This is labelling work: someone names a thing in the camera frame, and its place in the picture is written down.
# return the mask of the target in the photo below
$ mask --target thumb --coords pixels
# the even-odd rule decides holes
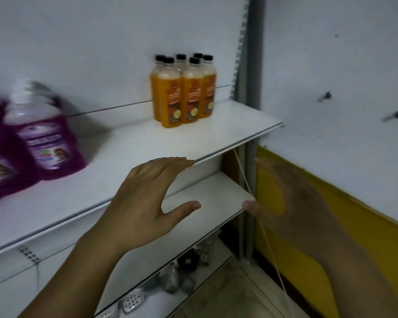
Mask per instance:
[[[268,226],[270,229],[276,227],[276,221],[278,219],[278,215],[265,207],[261,206],[258,202],[255,201],[244,201],[242,203],[242,207]]]
[[[198,201],[190,201],[176,207],[171,212],[164,214],[162,221],[165,229],[168,232],[171,231],[182,219],[186,218],[193,211],[196,211],[201,207],[202,205]]]

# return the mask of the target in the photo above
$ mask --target string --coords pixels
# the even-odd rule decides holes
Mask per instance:
[[[237,163],[239,164],[239,169],[240,169],[240,172],[242,173],[242,176],[243,176],[243,179],[245,181],[246,187],[248,188],[248,192],[249,192],[250,195],[253,196],[252,190],[251,190],[251,188],[249,186],[249,183],[248,183],[248,181],[246,179],[246,175],[245,175],[245,172],[243,170],[242,164],[240,163],[240,159],[239,159],[239,156],[237,155],[236,149],[234,148],[233,151],[234,151],[234,155],[236,156]],[[277,267],[276,258],[274,257],[273,251],[271,249],[270,242],[269,242],[268,237],[267,237],[267,233],[264,230],[264,225],[262,224],[262,222],[260,220],[259,220],[259,224],[260,224],[262,233],[264,233],[264,238],[265,238],[265,241],[267,243],[268,250],[270,251],[270,255],[271,255],[271,259],[273,260],[274,267],[276,268],[277,275],[278,275],[278,277],[280,279],[281,286],[283,287],[284,295],[285,295],[287,303],[289,305],[289,309],[290,309],[290,311],[292,313],[292,317],[296,318],[295,312],[294,312],[293,306],[292,306],[292,300],[287,295],[286,288],[285,288],[284,283],[283,283],[283,279],[281,278],[280,271],[279,271],[279,269]]]

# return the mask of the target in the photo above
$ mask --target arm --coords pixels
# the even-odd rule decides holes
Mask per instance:
[[[398,298],[375,263],[343,230],[322,197],[293,166],[256,159],[277,181],[286,210],[272,213],[254,201],[244,208],[314,258],[329,278],[341,317],[398,318]]]
[[[201,207],[199,202],[191,201],[166,214],[161,209],[170,184],[193,164],[186,158],[174,157],[133,168],[100,220],[80,238],[62,267],[19,318],[92,317],[121,257],[167,234]]]

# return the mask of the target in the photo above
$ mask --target floor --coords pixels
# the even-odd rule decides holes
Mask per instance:
[[[291,301],[296,318],[309,318]],[[281,288],[260,267],[232,258],[171,318],[294,318]]]

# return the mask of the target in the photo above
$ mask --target yellow wall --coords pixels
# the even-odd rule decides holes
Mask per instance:
[[[259,147],[259,157],[282,161],[281,157]],[[324,197],[331,210],[351,236],[367,249],[398,294],[398,224],[388,220],[346,193],[307,173],[310,183]],[[281,192],[265,171],[258,169],[257,200],[278,212],[284,208]],[[266,229],[281,273],[324,316],[339,317],[329,281],[323,269]],[[260,226],[256,225],[255,247],[270,262],[271,256]]]

